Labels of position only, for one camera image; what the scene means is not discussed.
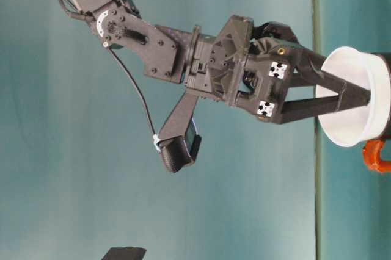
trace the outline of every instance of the bolt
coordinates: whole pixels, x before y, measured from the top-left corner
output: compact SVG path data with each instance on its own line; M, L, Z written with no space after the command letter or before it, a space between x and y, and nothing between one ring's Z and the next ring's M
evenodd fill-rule
M285 48L279 48L279 50L277 51L277 53L282 56L285 54Z

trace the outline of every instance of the teal backdrop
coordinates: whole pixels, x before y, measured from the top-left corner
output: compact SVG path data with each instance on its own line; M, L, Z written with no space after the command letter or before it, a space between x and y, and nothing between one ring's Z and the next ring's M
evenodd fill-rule
M206 34L233 13L280 21L312 47L311 0L135 2L147 21ZM0 0L0 27L0 259L101 259L133 245L146 260L314 260L312 119L268 125L201 101L198 161L170 175L137 95L84 23L56 0ZM119 54L159 128L183 87Z
M321 53L391 52L391 0L316 0L315 12ZM363 143L339 148L320 129L317 138L318 259L391 259L391 176L367 170Z

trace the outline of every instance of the circular servo horn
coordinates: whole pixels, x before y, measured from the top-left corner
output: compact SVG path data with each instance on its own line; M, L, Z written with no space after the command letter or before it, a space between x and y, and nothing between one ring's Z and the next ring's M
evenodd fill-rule
M97 31L98 31L100 37L103 37L103 35L104 35L104 30L103 30L102 24L103 24L103 20L108 15L109 15L109 10L104 11L102 14L99 15L99 17L97 19Z
M201 26L196 25L193 29L193 36L192 36L190 47L188 49L188 54L187 54L186 60L185 60L185 63L187 65L191 65L191 63L193 61L194 52L196 51L196 44L197 44L197 41L198 41L200 34L201 34Z

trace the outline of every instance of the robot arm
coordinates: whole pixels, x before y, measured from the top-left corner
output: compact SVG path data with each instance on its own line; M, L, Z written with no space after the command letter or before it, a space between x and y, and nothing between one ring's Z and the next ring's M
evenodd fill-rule
M155 136L170 172L193 164L200 136L192 119L197 100L209 98L242 108L259 120L288 123L365 106L371 93L321 70L325 57L298 42L289 26L232 16L217 37L154 26L141 19L132 0L72 0L107 49L129 48L148 77L184 83L185 94ZM286 101L293 87L320 85L335 96Z

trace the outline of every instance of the orange handle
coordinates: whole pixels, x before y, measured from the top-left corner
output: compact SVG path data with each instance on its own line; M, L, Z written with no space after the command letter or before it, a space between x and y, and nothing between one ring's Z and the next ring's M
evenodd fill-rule
M381 150L385 142L385 140L369 140L362 149L364 163L370 170L380 173L391 172L391 161L381 159Z

